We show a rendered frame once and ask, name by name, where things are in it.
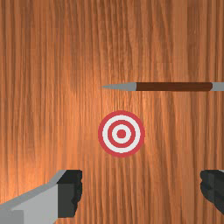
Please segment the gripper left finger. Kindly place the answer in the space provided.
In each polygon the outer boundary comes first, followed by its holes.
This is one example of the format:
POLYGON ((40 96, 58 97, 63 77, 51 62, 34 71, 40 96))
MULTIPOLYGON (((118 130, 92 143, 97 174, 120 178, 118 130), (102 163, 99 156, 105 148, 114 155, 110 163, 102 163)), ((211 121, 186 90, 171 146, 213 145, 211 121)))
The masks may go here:
POLYGON ((61 170, 44 185, 0 205, 0 224, 54 224, 75 216, 82 195, 82 171, 61 170))

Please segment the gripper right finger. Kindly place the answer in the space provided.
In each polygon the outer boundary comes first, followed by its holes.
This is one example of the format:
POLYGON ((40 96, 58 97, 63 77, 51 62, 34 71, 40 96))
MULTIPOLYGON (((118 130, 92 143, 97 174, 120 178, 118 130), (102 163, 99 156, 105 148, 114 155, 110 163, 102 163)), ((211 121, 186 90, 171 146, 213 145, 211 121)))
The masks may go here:
POLYGON ((200 178, 203 196, 224 214, 224 170, 204 170, 200 178))

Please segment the grey pen with brown grip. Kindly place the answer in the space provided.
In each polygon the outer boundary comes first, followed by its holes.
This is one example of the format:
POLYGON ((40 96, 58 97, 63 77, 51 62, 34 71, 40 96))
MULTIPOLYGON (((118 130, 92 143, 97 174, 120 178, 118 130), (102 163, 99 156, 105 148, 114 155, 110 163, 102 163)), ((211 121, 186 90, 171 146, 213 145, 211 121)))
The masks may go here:
POLYGON ((124 91, 209 92, 224 91, 224 82, 129 82, 103 86, 124 91))

